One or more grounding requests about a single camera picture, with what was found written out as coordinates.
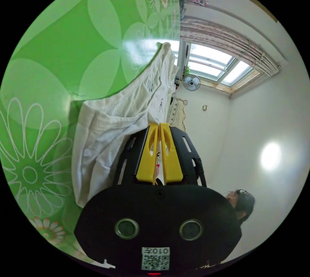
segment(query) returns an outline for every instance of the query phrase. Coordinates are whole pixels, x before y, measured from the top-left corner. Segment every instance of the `white cloth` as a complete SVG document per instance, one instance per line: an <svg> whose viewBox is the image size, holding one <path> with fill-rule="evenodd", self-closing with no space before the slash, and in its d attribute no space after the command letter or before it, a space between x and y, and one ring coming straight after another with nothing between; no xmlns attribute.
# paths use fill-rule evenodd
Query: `white cloth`
<svg viewBox="0 0 310 277"><path fill-rule="evenodd" d="M122 91L83 103L71 163L79 206L112 185L117 160L131 134L150 123L166 122L167 98L178 71L174 61L170 44L164 43L152 63Z"/></svg>

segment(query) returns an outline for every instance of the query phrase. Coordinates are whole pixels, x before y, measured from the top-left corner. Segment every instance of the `curtain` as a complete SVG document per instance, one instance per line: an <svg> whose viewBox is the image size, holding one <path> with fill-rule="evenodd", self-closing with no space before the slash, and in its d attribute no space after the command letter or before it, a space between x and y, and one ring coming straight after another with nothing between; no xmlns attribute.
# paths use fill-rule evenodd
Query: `curtain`
<svg viewBox="0 0 310 277"><path fill-rule="evenodd" d="M184 18L181 21L181 39L208 46L239 58L268 76L279 72L278 66L262 49L245 37L213 22Z"/></svg>

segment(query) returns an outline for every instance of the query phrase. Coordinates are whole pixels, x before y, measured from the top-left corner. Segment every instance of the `window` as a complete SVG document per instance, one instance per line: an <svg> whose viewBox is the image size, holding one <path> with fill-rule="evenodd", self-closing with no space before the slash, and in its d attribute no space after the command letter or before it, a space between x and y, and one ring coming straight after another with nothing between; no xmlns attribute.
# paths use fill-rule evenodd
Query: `window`
<svg viewBox="0 0 310 277"><path fill-rule="evenodd" d="M219 50L193 43L187 43L187 46L185 68L189 67L190 74L210 83L206 85L232 94L248 81L262 75L243 61Z"/></svg>

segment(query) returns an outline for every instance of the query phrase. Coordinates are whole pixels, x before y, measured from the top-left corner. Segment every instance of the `wall fan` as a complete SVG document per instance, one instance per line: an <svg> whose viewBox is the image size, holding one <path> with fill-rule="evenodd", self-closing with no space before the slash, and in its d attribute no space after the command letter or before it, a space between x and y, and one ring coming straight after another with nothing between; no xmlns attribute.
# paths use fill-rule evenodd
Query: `wall fan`
<svg viewBox="0 0 310 277"><path fill-rule="evenodd" d="M187 75L183 80L183 85L189 91L196 91L200 87L200 79L195 75Z"/></svg>

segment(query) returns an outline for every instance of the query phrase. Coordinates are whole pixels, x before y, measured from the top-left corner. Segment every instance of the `camera lens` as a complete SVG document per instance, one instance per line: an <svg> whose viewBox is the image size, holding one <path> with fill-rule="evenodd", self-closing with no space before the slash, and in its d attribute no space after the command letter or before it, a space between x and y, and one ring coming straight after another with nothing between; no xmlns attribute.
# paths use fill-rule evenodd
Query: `camera lens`
<svg viewBox="0 0 310 277"><path fill-rule="evenodd" d="M187 220L180 226L180 236L186 241L198 239L203 232L203 226L198 220Z"/></svg>
<svg viewBox="0 0 310 277"><path fill-rule="evenodd" d="M116 234L123 239L135 238L139 233L139 225L132 219L124 218L115 225Z"/></svg>

